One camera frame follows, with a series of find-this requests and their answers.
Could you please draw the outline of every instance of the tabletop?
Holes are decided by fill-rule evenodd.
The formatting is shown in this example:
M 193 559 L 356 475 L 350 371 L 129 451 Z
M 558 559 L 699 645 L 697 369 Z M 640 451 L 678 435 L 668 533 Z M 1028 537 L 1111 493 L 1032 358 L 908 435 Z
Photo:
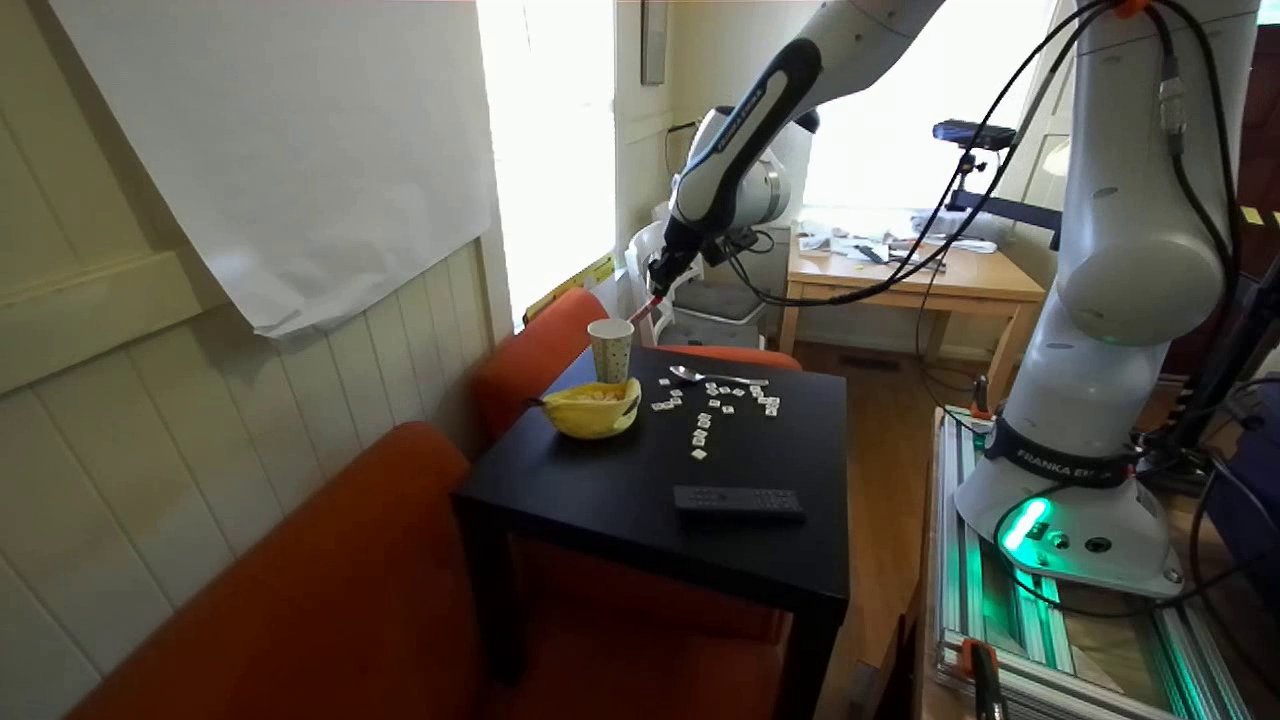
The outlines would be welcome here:
M 791 243 L 787 256 L 787 278 L 791 285 L 875 285 L 898 266 L 873 262 L 863 256 L 841 256 L 841 250 L 809 250 Z M 928 285 L 928 266 L 908 277 L 898 290 L 919 290 Z M 951 249 L 943 256 L 943 271 L 934 278 L 934 290 L 949 296 L 999 296 L 999 298 L 1041 298 L 1043 286 L 1021 271 L 1005 250 L 968 250 Z
M 776 415 L 754 401 L 737 412 L 708 412 L 704 387 L 686 387 L 674 407 L 668 362 L 740 371 L 770 380 Z M 635 346 L 631 371 L 643 382 L 640 420 L 615 438 L 568 438 L 523 412 L 522 422 L 471 466 L 457 493 L 504 523 L 562 540 L 635 569 L 725 586 L 776 609 L 849 598 L 849 506 L 843 438 L 849 391 L 841 376 L 772 371 L 745 362 L 679 358 Z M 553 387 L 594 380 L 581 354 Z M 691 455 L 699 412 L 711 415 L 708 455 Z M 688 518 L 674 502 L 678 484 L 791 486 L 805 518 Z

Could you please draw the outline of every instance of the white poster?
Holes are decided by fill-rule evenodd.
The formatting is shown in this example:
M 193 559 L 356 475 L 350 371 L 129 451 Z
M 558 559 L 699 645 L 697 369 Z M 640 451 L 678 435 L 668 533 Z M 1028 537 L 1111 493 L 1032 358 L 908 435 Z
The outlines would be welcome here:
M 363 313 L 497 224 L 471 0 L 55 0 L 262 337 Z

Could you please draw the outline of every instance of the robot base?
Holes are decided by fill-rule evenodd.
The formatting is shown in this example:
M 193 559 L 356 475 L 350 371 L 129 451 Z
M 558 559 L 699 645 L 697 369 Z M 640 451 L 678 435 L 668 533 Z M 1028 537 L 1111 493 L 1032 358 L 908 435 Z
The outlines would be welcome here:
M 1168 514 L 1133 475 L 1116 486 L 1049 484 L 975 455 L 957 512 L 1016 569 L 1156 598 L 1185 586 Z

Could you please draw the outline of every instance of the small black table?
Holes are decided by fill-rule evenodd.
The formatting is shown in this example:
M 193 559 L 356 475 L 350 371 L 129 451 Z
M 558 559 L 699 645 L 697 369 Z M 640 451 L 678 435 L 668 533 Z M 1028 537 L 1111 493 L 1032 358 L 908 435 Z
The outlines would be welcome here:
M 697 460 L 691 432 L 708 401 L 704 387 L 686 387 L 686 405 L 660 412 L 655 405 L 674 391 L 660 376 L 674 362 L 760 376 L 770 380 L 764 396 L 776 396 L 781 407 L 770 415 L 745 396 L 734 401 L 734 415 L 711 412 L 708 455 Z M 453 496 L 490 672 L 517 679 L 523 667 L 509 554 L 509 533 L 523 533 L 791 613 L 776 715 L 814 715 L 849 605 L 843 380 L 708 362 L 652 346 L 631 350 L 631 371 L 643 382 L 635 426 L 598 444 L 565 438 L 534 407 Z M 553 387 L 583 380 L 594 380 L 590 350 Z M 791 486 L 805 518 L 691 518 L 678 512 L 674 484 Z

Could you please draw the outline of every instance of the lab equipment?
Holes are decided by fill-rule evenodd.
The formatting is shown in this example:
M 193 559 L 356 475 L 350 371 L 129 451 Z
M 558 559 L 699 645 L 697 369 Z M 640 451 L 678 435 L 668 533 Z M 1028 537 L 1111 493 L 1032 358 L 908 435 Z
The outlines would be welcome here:
M 875 85 L 936 7 L 816 7 L 678 175 L 666 249 L 650 262 L 655 298 L 734 231 L 737 186 L 770 140 L 791 117 Z M 1061 262 L 992 444 L 957 486 L 957 512 L 1016 569 L 1178 595 L 1180 554 L 1166 506 L 1133 475 L 1133 426 L 1168 342 L 1227 285 L 1255 0 L 1083 0 L 1061 32 L 1075 45 Z M 886 286 L 928 258 L 936 250 L 908 256 Z

